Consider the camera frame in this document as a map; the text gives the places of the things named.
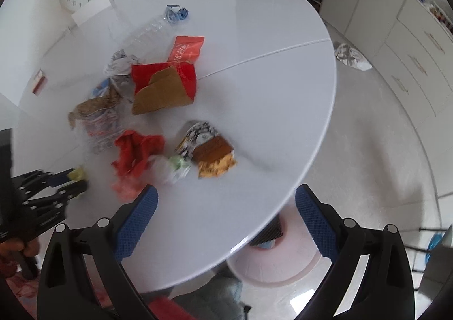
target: blue rubber grip pad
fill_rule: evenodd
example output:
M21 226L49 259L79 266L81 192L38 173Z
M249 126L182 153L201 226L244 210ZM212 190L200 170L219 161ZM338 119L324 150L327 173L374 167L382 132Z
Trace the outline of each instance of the blue rubber grip pad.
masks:
M117 232L115 259L119 263L134 252L137 243L157 209L157 203L158 194L156 188L148 186L147 190L142 192L141 200Z
M296 190L296 207L321 255L335 263L338 258L335 232L303 186Z

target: snack wrapper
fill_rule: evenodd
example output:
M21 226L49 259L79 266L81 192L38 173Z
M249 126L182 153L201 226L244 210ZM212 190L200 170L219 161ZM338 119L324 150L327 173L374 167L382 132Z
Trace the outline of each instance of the snack wrapper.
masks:
M68 114L68 121L86 151L100 153L112 147L123 132L121 96L111 84L106 86L105 82L97 86L90 96L92 98L80 103Z
M208 122L189 128L176 152L198 163L200 178L219 177L236 165L232 146Z
M200 56L204 36L176 36L168 61L189 61L195 63Z

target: red snack bag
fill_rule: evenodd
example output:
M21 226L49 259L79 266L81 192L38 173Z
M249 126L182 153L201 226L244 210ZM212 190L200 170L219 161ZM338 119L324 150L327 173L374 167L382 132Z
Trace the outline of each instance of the red snack bag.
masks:
M131 77L136 85L135 94L148 86L153 75L170 66L174 66L176 68L178 74L180 75L181 82L186 90L187 96L193 101L196 93L196 73L195 67L188 61L132 65Z
M191 61L200 56L204 36L176 36L168 61Z

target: white plastic bag on floor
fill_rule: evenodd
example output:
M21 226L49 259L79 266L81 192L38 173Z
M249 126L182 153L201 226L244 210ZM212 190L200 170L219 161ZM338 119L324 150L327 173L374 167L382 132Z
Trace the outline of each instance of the white plastic bag on floor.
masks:
M373 68L362 53L360 53L357 49L351 48L346 43L341 44L337 48L335 56L341 63L361 71L367 71Z

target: brown paper bag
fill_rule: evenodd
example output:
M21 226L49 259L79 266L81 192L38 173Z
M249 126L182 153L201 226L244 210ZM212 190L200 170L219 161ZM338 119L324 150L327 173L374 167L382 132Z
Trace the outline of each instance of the brown paper bag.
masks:
M151 77L148 86L135 95L132 114L144 114L162 108L192 104L175 67L171 66Z

